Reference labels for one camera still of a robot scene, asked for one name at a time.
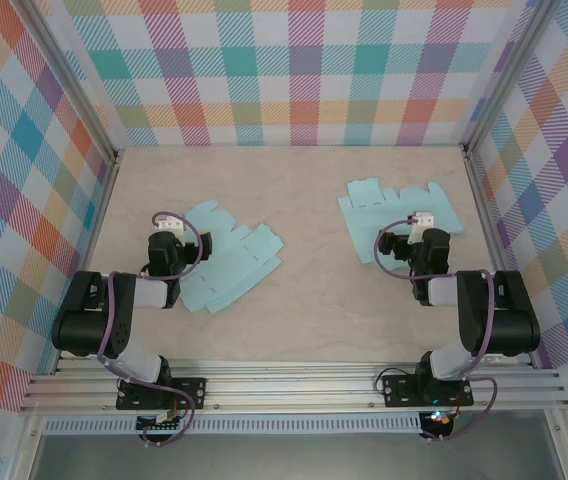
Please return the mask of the grey metal sheet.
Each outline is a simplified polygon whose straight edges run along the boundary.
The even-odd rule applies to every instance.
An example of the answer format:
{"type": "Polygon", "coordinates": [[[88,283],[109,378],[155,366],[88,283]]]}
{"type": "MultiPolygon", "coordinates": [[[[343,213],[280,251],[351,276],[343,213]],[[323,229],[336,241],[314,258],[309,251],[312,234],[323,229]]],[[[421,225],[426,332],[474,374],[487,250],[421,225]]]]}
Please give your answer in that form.
{"type": "Polygon", "coordinates": [[[404,435],[48,436],[32,480],[564,480],[542,442],[507,449],[404,435]]]}

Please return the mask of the aluminium side rail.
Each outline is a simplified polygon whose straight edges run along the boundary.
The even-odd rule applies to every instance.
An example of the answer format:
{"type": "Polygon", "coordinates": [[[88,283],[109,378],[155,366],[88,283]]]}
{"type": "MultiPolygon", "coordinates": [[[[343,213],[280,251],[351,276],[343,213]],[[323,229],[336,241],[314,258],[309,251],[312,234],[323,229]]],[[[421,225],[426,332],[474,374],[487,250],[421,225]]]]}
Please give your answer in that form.
{"type": "Polygon", "coordinates": [[[464,159],[464,166],[491,263],[496,270],[488,274],[464,273],[458,281],[462,343],[477,359],[488,354],[505,357],[530,354],[540,343],[539,322],[521,273],[505,268],[487,198],[471,156],[464,159]]]}
{"type": "MultiPolygon", "coordinates": [[[[113,193],[113,189],[115,187],[115,183],[121,168],[121,163],[125,154],[125,148],[122,149],[118,149],[114,152],[114,159],[111,160],[110,162],[110,166],[107,169],[107,175],[105,177],[105,183],[103,186],[103,192],[102,192],[102,197],[100,199],[98,208],[96,210],[96,213],[93,216],[93,220],[92,220],[92,229],[90,232],[90,236],[88,239],[88,243],[87,243],[87,249],[85,252],[85,255],[83,256],[80,264],[79,264],[79,270],[88,270],[90,265],[91,265],[91,261],[92,261],[92,257],[94,255],[94,251],[96,248],[96,244],[97,241],[99,239],[99,235],[100,235],[100,231],[104,222],[104,218],[109,206],[109,202],[113,193]]],[[[64,298],[62,300],[62,304],[60,305],[60,309],[58,312],[58,316],[56,317],[56,320],[54,322],[53,328],[52,328],[52,335],[51,335],[51,340],[53,338],[53,333],[56,333],[58,331],[58,328],[56,327],[57,325],[57,318],[62,318],[62,314],[65,313],[65,302],[66,299],[69,295],[69,293],[72,290],[72,280],[71,283],[69,284],[69,287],[67,288],[67,291],[65,292],[64,298]]],[[[60,359],[62,358],[71,358],[71,356],[73,357],[79,357],[80,359],[85,358],[85,355],[77,355],[75,353],[72,353],[70,350],[66,350],[66,349],[62,349],[61,347],[58,347],[58,345],[56,345],[53,342],[53,346],[55,347],[56,351],[57,351],[57,356],[55,357],[53,363],[51,364],[51,368],[49,370],[49,374],[53,375],[57,370],[58,370],[58,363],[60,361],[60,359]]]]}

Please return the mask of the wide aluminium base rail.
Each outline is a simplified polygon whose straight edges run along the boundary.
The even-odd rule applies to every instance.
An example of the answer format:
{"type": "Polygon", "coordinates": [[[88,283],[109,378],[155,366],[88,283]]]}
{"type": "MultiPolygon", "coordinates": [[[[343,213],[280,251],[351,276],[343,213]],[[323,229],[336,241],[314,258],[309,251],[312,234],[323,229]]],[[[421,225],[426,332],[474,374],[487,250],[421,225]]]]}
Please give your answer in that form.
{"type": "MultiPolygon", "coordinates": [[[[171,360],[175,377],[206,380],[203,413],[378,413],[384,408],[381,371],[411,372],[413,363],[379,362],[243,362],[171,360]]],[[[529,362],[489,362],[474,372],[471,411],[493,400],[500,411],[565,409],[568,392],[555,370],[529,362]]],[[[116,379],[89,358],[63,357],[53,373],[31,379],[23,415],[113,414],[116,379]]]]}

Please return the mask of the small green circuit board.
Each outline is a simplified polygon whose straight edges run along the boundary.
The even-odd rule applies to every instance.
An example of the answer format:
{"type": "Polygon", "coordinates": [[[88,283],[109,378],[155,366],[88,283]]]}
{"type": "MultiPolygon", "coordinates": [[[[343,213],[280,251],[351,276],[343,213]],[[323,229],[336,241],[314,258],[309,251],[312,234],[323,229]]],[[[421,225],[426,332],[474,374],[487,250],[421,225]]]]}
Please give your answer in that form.
{"type": "Polygon", "coordinates": [[[169,416],[168,414],[160,415],[142,415],[138,416],[135,421],[135,429],[139,432],[148,430],[155,431],[177,431],[181,428],[182,416],[169,416]]]}

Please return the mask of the circuit board with lit LED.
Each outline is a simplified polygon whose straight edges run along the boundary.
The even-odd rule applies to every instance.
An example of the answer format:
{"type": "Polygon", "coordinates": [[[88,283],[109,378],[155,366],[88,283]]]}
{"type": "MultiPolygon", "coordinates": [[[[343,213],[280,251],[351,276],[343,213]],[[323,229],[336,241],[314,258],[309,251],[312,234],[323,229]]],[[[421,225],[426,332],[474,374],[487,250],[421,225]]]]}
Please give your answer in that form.
{"type": "Polygon", "coordinates": [[[455,415],[440,410],[420,414],[423,429],[443,427],[454,421],[455,415]]]}

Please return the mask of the short aluminium frame post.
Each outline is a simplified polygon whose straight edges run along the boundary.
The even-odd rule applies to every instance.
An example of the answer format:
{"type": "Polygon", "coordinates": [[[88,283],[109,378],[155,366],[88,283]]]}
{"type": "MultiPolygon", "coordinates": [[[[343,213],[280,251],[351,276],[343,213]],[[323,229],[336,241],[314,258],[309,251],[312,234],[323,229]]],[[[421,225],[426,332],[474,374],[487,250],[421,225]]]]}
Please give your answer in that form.
{"type": "Polygon", "coordinates": [[[30,480],[45,420],[46,417],[43,415],[28,417],[8,480],[30,480]]]}
{"type": "Polygon", "coordinates": [[[568,480],[568,421],[560,409],[544,411],[550,435],[565,480],[568,480]]]}

